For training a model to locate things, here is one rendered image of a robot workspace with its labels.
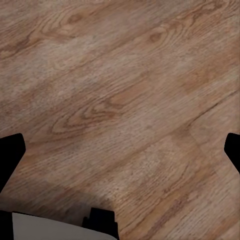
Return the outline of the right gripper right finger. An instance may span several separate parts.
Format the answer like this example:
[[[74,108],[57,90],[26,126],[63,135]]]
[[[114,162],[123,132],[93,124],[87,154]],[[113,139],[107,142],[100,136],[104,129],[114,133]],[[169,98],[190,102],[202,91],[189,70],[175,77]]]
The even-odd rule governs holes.
[[[240,135],[228,133],[224,151],[240,173]]]

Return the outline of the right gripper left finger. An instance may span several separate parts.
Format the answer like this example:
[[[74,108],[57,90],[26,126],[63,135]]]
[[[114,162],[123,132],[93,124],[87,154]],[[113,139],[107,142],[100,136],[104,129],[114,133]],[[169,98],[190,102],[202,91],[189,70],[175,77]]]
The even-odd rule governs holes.
[[[0,138],[0,193],[26,152],[21,133]]]

